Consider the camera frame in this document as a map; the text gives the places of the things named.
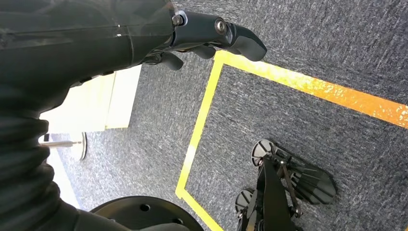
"yellow tape line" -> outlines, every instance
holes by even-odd
[[[251,62],[243,56],[224,52],[224,64],[281,83],[332,103],[408,128],[408,106],[329,83],[278,66]]]
[[[181,193],[183,199],[187,202],[187,204],[212,231],[223,231],[222,228],[207,213],[207,211],[205,211],[203,207],[201,207],[201,205],[198,204],[197,201],[195,201],[195,199],[186,190],[183,190]]]

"robotic hand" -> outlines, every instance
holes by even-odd
[[[53,169],[43,164],[49,149],[38,138],[48,123],[39,115],[61,105],[70,87],[141,63],[180,69],[183,62],[172,51],[211,58],[221,48],[253,61],[267,52],[250,30],[218,16],[177,11],[170,0],[1,0],[0,22],[0,230],[5,231],[130,229],[61,201]],[[180,209],[174,207],[187,217]],[[196,225],[192,221],[189,229],[201,230]]]
[[[262,41],[245,27],[227,23],[218,16],[179,11],[172,17],[175,32],[159,54],[149,55],[146,64],[164,63],[179,70],[183,61],[170,51],[194,52],[203,59],[214,56],[218,47],[233,54],[242,54],[251,61],[260,61],[267,49]]]

